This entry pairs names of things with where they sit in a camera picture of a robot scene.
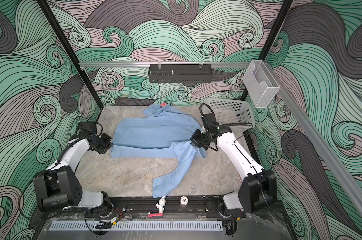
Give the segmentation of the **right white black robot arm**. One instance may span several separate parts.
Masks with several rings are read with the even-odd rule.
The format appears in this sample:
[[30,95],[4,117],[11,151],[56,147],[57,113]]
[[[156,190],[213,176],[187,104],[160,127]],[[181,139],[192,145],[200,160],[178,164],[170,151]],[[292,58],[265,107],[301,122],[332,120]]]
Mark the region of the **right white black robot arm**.
[[214,150],[223,151],[240,175],[242,183],[239,190],[222,197],[225,211],[243,210],[253,213],[277,201],[275,173],[254,160],[231,130],[225,133],[196,130],[190,140],[193,145],[205,150],[215,143]]

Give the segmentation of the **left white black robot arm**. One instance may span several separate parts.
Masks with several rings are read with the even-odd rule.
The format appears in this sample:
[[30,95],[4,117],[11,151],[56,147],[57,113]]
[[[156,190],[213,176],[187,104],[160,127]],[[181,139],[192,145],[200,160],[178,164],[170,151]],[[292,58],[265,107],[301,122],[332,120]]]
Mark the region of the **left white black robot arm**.
[[59,159],[35,174],[33,185],[39,210],[46,213],[69,208],[111,211],[113,205],[108,194],[84,190],[75,172],[86,152],[96,151],[102,155],[112,146],[112,137],[105,133],[74,135]]

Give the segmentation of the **light blue long sleeve shirt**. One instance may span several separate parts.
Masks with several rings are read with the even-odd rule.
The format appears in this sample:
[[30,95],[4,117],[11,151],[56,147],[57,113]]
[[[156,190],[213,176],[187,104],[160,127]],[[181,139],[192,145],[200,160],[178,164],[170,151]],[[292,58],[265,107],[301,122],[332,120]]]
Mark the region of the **light blue long sleeve shirt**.
[[191,142],[201,131],[192,116],[173,108],[150,105],[143,118],[122,119],[113,137],[112,158],[160,158],[178,160],[171,173],[153,179],[153,198],[165,197],[182,181],[195,158],[206,158],[206,150]]

